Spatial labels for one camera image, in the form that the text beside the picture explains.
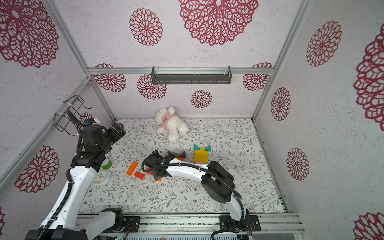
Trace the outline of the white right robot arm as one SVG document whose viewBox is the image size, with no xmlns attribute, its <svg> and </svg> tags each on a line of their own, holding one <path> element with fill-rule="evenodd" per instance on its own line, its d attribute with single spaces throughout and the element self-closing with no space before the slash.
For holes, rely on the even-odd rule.
<svg viewBox="0 0 384 240">
<path fill-rule="evenodd" d="M 143 170 L 151 172 L 157 181 L 164 177 L 183 177 L 200 183 L 209 197 L 226 206 L 233 221 L 226 229 L 214 231 L 211 238 L 226 232 L 240 232 L 245 228 L 249 216 L 242 203 L 241 194 L 236 191 L 234 178 L 218 163 L 208 165 L 186 163 L 177 159 L 158 163 L 143 163 Z"/>
</svg>

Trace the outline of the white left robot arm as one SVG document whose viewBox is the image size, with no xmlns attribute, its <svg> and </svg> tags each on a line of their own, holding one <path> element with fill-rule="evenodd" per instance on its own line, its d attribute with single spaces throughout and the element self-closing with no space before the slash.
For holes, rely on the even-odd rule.
<svg viewBox="0 0 384 240">
<path fill-rule="evenodd" d="M 80 207 L 106 160 L 106 153 L 125 134 L 120 123 L 113 123 L 109 129 L 94 123 L 79 132 L 77 153 L 66 170 L 66 185 L 41 226 L 28 231 L 27 240 L 93 240 L 107 229 L 118 232 L 125 228 L 122 210 L 112 208 L 103 210 L 85 227 L 76 230 Z"/>
</svg>

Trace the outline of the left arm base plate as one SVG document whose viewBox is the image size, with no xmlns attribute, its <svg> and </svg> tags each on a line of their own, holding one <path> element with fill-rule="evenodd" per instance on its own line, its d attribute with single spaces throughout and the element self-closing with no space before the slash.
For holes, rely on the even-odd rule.
<svg viewBox="0 0 384 240">
<path fill-rule="evenodd" d="M 140 223 L 141 217 L 139 216 L 123 216 L 122 219 L 118 219 L 112 227 L 104 230 L 102 233 L 137 233 L 139 231 Z"/>
</svg>

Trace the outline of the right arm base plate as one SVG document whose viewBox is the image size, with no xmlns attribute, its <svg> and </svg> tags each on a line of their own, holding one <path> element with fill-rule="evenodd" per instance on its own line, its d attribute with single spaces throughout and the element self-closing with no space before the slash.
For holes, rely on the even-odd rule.
<svg viewBox="0 0 384 240">
<path fill-rule="evenodd" d="M 258 216 L 246 216 L 245 220 L 240 223 L 236 228 L 235 225 L 238 221 L 233 220 L 229 215 L 219 216 L 219 223 L 221 230 L 228 230 L 230 232 L 260 232 L 261 224 Z"/>
</svg>

